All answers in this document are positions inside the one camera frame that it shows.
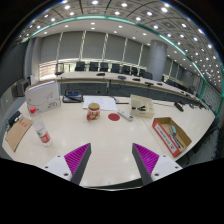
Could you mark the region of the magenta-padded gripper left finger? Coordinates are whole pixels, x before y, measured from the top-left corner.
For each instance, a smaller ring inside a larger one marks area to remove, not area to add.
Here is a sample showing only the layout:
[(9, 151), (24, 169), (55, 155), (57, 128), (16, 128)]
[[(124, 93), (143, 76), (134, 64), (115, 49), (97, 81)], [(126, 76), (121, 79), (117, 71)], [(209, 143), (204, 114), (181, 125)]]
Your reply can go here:
[(79, 185), (91, 155), (91, 144), (80, 146), (66, 155), (56, 155), (43, 166), (56, 176)]

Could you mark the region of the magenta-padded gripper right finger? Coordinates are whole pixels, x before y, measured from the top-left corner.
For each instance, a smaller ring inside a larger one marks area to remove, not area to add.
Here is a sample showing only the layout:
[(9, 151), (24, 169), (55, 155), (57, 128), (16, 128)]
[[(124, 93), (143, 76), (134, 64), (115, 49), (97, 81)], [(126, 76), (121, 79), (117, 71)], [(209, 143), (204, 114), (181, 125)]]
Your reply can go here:
[(182, 169), (182, 167), (168, 155), (158, 155), (136, 143), (132, 145), (132, 154), (144, 185), (150, 184)]

